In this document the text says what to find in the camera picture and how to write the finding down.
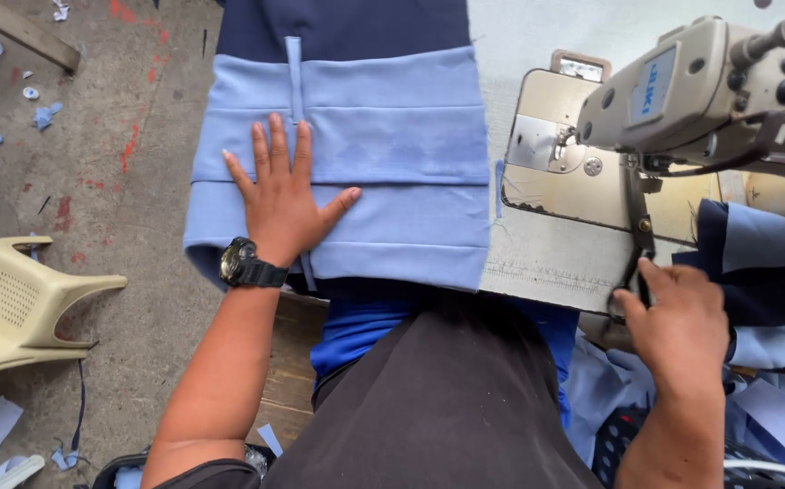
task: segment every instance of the navy blue fabric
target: navy blue fabric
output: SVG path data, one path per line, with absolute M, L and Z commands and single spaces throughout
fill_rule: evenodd
M 698 250 L 673 255 L 724 290 L 724 311 L 731 326 L 785 326 L 785 267 L 751 267 L 724 272 L 728 206 L 704 199 L 698 215 Z
M 562 427 L 567 427 L 571 422 L 571 404 L 561 383 L 568 378 L 579 312 L 515 297 L 508 297 L 507 302 L 528 317 L 549 346 L 558 369 L 559 416 Z M 392 328 L 419 312 L 423 304 L 426 304 L 426 297 L 331 301 L 320 343 L 311 348 L 311 365 L 318 378 L 322 379 L 365 355 Z
M 302 39 L 302 61 L 394 58 L 471 43 L 465 0 L 230 0 L 217 54 L 287 62 L 288 36 Z

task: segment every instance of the person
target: person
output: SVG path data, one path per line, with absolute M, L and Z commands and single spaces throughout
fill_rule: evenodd
M 234 155 L 224 151 L 224 159 L 245 198 L 257 256 L 287 267 L 323 239 L 360 190 L 316 206 L 307 123 L 297 127 L 291 168 L 276 114 L 269 128 L 270 149 L 263 126 L 251 128 L 256 183 Z M 658 396 L 615 487 L 719 488 L 729 341 L 721 289 L 693 268 L 638 265 L 655 304 L 646 308 L 621 290 L 615 299 Z M 226 293 L 160 420 L 143 489 L 260 485 L 244 462 L 244 441 L 268 372 L 278 297 L 274 287 Z M 367 352 L 320 375 L 311 423 L 263 487 L 601 487 L 562 428 L 559 372 L 577 314 L 537 306 L 549 319 L 535 321 L 533 308 L 501 297 L 449 292 L 394 318 Z M 341 323 L 340 314 L 330 316 Z M 566 359 L 553 346 L 559 329 L 570 337 L 560 342 Z

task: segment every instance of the red paint stain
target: red paint stain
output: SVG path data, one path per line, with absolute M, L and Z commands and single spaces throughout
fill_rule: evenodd
M 54 223 L 54 230 L 61 230 L 66 232 L 69 230 L 69 227 L 72 225 L 73 219 L 72 214 L 70 214 L 69 203 L 72 201 L 72 197 L 64 196 L 60 198 L 60 205 L 58 206 L 58 216 L 57 219 L 59 222 Z
M 109 13 L 112 18 L 117 18 L 119 15 L 124 22 L 133 24 L 136 22 L 136 14 L 132 10 L 121 4 L 118 0 L 111 0 L 109 4 Z
M 136 149 L 136 138 L 138 138 L 138 126 L 132 125 L 132 139 L 126 146 L 124 146 L 124 151 L 121 153 L 121 170 L 122 172 L 126 173 L 126 157 L 132 154 L 132 151 Z

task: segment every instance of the plastic chair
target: plastic chair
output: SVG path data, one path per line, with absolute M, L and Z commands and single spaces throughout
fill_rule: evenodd
M 0 370 L 85 358 L 92 344 L 56 338 L 55 324 L 80 298 L 126 286 L 122 275 L 79 277 L 51 270 L 13 247 L 51 241 L 47 236 L 0 239 Z

